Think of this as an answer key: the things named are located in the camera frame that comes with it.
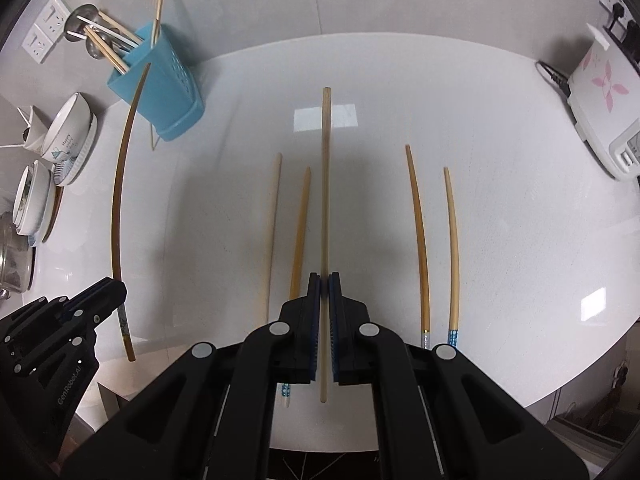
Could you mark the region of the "wooden chopstick leaning alone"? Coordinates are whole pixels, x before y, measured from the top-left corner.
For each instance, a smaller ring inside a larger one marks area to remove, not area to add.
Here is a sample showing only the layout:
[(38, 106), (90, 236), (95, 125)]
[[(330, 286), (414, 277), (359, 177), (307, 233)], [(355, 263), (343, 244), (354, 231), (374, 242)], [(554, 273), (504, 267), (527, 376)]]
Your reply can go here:
[(152, 32), (150, 39), (151, 48), (155, 47), (158, 36), (160, 36), (160, 21), (162, 20), (163, 4), (164, 0), (156, 0), (155, 14), (154, 20), (152, 21)]

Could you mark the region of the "right white wall socket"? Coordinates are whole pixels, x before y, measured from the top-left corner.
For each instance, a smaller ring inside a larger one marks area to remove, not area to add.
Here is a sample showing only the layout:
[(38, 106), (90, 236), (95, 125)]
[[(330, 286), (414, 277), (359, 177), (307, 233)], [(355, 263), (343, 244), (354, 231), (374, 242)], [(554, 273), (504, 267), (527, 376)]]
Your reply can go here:
[(35, 24), (52, 42), (57, 42), (64, 34), (64, 25), (69, 16), (70, 9), (64, 0), (48, 0), (38, 14)]

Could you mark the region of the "wooden tray under bowls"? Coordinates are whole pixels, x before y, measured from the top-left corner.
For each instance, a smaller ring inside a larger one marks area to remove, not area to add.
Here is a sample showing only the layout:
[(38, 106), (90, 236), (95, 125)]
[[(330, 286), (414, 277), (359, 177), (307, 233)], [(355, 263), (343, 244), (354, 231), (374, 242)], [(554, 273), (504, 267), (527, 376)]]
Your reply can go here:
[(61, 208), (63, 194), (64, 194), (64, 188), (61, 188), (60, 186), (57, 186), (55, 188), (54, 202), (53, 202), (52, 212), (51, 212), (51, 215), (50, 215), (50, 220), (49, 220), (49, 223), (47, 225), (47, 229), (44, 231), (44, 234), (43, 234), (43, 237), (42, 237), (42, 240), (41, 240), (42, 244), (44, 244), (52, 234), (56, 218), (58, 218), (58, 212), (60, 211), (60, 208)]

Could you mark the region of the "white chopstick right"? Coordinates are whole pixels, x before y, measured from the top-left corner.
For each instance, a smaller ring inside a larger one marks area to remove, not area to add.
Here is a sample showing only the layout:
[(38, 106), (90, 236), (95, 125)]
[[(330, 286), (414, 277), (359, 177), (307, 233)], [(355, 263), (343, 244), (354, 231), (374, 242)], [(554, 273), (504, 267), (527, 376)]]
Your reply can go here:
[(96, 21), (91, 21), (84, 16), (80, 16), (78, 20), (81, 21), (81, 23), (84, 23), (87, 27), (96, 30), (97, 32), (102, 32), (102, 34), (106, 35), (108, 38), (114, 41), (115, 44), (118, 44), (125, 50), (130, 51), (138, 45), (136, 42), (134, 42), (134, 40), (131, 40), (130, 38), (122, 35), (114, 28), (107, 27), (106, 25), (102, 25), (101, 23)]

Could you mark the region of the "steel spoon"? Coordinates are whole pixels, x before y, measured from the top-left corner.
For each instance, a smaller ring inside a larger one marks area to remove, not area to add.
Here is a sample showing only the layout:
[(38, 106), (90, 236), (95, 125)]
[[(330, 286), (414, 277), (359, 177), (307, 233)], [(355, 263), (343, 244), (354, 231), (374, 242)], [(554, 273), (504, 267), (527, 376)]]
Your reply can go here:
[(88, 55), (96, 60), (100, 60), (101, 58), (105, 58), (105, 55), (100, 50), (99, 46), (95, 44), (89, 37), (85, 40), (85, 47)]

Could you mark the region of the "left white wall socket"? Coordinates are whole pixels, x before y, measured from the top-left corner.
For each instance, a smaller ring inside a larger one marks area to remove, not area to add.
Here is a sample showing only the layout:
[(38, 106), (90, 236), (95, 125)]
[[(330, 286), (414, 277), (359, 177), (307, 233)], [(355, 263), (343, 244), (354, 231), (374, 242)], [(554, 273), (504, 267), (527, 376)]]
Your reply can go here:
[(53, 42), (37, 25), (32, 25), (22, 42), (23, 50), (38, 64), (43, 63), (52, 47)]

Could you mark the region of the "far right wall socket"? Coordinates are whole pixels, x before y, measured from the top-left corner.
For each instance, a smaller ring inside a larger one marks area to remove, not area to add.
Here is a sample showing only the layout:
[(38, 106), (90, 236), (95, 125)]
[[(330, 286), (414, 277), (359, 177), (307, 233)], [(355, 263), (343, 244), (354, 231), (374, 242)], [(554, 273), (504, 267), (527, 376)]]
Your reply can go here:
[(618, 40), (623, 41), (627, 35), (627, 25), (631, 13), (623, 0), (599, 0), (605, 10), (604, 27)]

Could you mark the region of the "dark chopstick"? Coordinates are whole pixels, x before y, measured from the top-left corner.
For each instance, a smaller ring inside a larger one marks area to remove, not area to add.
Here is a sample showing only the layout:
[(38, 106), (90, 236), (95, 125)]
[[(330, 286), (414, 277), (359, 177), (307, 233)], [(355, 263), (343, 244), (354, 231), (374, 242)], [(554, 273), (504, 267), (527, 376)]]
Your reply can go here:
[[(134, 120), (137, 116), (139, 102), (146, 83), (146, 78), (148, 78), (150, 68), (151, 64), (146, 63), (144, 69), (142, 70), (141, 77), (138, 81), (136, 91), (134, 92), (134, 98), (132, 99), (129, 107), (124, 130), (122, 130), (122, 138), (120, 139), (115, 169), (111, 208), (111, 268), (114, 280), (121, 282), (122, 242), (120, 240), (122, 239), (122, 196), (124, 195), (126, 162), (131, 133), (132, 129), (134, 128)], [(134, 343), (132, 342), (130, 334), (126, 304), (121, 304), (117, 308), (117, 318), (120, 336), (122, 336), (122, 344), (124, 345), (126, 353), (126, 358), (129, 362), (134, 362), (136, 360), (136, 352), (134, 352)]]

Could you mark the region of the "steel kettle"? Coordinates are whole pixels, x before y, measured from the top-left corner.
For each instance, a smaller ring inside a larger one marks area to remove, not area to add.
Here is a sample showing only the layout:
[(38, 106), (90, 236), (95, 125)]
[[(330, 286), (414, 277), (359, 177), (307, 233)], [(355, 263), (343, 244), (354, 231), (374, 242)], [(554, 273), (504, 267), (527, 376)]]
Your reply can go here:
[(34, 275), (35, 248), (29, 238), (17, 233), (9, 211), (1, 215), (0, 282), (1, 299), (27, 292)]

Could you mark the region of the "white toothpick holder cup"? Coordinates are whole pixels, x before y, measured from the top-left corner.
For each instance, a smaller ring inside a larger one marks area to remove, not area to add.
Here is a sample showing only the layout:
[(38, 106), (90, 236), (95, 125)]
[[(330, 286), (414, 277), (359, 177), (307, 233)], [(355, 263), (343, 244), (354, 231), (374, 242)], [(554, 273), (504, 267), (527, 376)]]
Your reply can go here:
[(2, 145), (2, 150), (24, 148), (27, 151), (41, 155), (43, 151), (43, 141), (49, 128), (47, 122), (42, 118), (38, 108), (33, 105), (29, 107), (28, 113), (23, 112), (20, 108), (17, 110), (26, 124), (22, 135), (23, 142), (20, 144)]

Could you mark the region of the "blue plastic utensil holder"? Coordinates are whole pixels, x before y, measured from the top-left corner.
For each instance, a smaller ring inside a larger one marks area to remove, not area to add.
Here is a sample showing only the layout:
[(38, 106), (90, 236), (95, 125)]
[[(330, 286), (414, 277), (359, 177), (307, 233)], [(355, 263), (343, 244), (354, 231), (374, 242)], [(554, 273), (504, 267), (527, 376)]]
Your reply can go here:
[(142, 44), (124, 56), (127, 73), (113, 70), (107, 87), (128, 104), (134, 98), (145, 66), (150, 70), (140, 96), (138, 112), (166, 142), (193, 127), (204, 114), (200, 88), (171, 44), (168, 29), (160, 26), (160, 36), (151, 46), (152, 23), (137, 30)]

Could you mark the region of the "white wall socket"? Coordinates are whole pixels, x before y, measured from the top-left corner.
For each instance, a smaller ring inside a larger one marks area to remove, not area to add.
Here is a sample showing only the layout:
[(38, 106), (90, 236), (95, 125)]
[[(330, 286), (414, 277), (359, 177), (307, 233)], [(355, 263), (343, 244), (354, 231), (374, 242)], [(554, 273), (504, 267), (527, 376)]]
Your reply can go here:
[(32, 25), (22, 42), (23, 50), (38, 64), (43, 63), (52, 47), (53, 42), (37, 25)]
[(38, 14), (35, 24), (52, 42), (57, 42), (64, 34), (64, 25), (69, 16), (70, 9), (64, 0), (48, 0)]

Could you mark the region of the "steel ladle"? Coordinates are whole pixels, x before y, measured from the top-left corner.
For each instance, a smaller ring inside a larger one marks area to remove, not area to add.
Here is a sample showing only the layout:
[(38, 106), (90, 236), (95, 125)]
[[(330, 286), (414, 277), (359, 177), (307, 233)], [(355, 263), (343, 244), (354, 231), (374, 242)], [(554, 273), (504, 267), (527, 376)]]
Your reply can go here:
[(64, 23), (64, 38), (70, 42), (76, 42), (84, 40), (86, 35), (84, 33), (85, 27), (90, 22), (95, 22), (99, 17), (99, 9), (91, 3), (85, 3), (82, 6), (78, 6), (75, 10), (70, 12), (68, 18)]

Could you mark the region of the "stacked white bowls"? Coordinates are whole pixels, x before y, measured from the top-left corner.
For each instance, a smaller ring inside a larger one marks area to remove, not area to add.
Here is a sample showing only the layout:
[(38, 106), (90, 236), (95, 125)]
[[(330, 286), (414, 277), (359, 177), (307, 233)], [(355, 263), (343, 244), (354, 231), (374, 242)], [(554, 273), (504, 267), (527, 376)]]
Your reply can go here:
[(52, 219), (55, 185), (50, 169), (36, 160), (27, 166), (18, 184), (12, 221), (29, 246), (42, 242)]

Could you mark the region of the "white floral rice cooker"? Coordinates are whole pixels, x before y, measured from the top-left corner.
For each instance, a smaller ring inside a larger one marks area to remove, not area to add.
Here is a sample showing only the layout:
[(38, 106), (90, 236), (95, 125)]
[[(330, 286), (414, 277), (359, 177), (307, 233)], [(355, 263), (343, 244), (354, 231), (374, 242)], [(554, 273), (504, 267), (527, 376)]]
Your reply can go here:
[(578, 136), (616, 180), (639, 177), (639, 65), (605, 28), (568, 77)]

